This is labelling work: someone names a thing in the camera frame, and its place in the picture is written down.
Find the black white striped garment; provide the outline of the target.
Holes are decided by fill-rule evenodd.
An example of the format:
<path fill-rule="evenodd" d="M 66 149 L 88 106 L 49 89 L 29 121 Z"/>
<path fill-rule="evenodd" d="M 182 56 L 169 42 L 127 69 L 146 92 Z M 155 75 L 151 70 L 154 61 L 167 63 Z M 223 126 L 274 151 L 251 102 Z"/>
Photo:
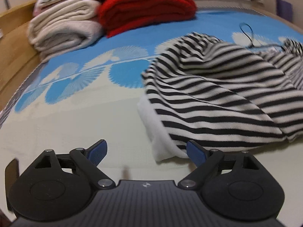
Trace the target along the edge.
<path fill-rule="evenodd" d="M 142 72 L 139 115 L 156 161 L 187 158 L 190 140 L 227 152 L 302 136 L 302 44 L 254 52 L 190 33 Z"/>

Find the white radiator windowsill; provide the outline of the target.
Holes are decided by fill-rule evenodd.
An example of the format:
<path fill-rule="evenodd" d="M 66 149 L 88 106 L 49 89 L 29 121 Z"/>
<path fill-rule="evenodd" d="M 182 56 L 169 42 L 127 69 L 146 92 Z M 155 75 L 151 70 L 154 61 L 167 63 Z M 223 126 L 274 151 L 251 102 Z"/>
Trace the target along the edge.
<path fill-rule="evenodd" d="M 264 6 L 263 0 L 194 0 L 198 8 L 245 8 Z"/>

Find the red folded blanket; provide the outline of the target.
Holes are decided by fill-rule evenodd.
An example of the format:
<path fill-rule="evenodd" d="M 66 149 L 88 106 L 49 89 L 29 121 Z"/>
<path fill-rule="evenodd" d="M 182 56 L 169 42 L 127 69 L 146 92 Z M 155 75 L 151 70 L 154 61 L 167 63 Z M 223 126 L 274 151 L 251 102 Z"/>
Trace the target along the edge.
<path fill-rule="evenodd" d="M 106 0 L 98 10 L 98 22 L 108 38 L 136 28 L 195 17 L 193 0 Z"/>

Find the blue white patterned bed sheet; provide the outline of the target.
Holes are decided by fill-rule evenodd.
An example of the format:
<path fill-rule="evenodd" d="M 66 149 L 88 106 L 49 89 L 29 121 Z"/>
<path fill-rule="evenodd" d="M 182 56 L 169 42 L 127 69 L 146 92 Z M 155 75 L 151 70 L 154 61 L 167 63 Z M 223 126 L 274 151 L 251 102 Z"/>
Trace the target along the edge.
<path fill-rule="evenodd" d="M 194 166 L 186 159 L 155 162 L 137 104 L 141 73 L 177 37 L 206 33 L 247 45 L 281 43 L 302 34 L 267 16 L 200 11 L 186 22 L 148 26 L 101 38 L 96 44 L 51 59 L 23 92 L 1 127 L 1 170 L 17 158 L 24 170 L 45 149 L 68 153 L 100 139 L 108 154 L 100 169 L 114 180 L 179 181 Z"/>

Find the wooden bed frame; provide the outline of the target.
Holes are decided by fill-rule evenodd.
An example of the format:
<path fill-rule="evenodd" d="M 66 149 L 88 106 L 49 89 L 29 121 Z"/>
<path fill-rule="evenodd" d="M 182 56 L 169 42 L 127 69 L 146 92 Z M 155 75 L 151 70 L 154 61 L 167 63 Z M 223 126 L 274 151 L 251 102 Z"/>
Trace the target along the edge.
<path fill-rule="evenodd" d="M 1 110 L 40 63 L 38 52 L 27 39 L 34 5 L 35 1 L 30 1 L 1 13 Z"/>

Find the cream folded blanket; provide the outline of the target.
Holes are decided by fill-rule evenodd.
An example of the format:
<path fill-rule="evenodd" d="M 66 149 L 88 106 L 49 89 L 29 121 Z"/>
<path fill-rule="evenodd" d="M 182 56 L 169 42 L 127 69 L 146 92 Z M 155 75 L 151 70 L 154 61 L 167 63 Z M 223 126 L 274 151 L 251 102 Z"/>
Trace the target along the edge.
<path fill-rule="evenodd" d="M 27 36 L 41 63 L 96 42 L 103 34 L 97 18 L 100 6 L 95 0 L 67 0 L 34 17 Z"/>

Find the purple box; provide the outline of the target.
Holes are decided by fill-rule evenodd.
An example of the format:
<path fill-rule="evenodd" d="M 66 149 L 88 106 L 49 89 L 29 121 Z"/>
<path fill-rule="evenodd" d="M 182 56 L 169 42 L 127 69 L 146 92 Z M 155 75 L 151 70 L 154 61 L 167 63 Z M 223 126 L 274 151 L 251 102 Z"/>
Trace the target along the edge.
<path fill-rule="evenodd" d="M 276 14 L 288 22 L 293 22 L 292 4 L 284 0 L 276 0 Z"/>

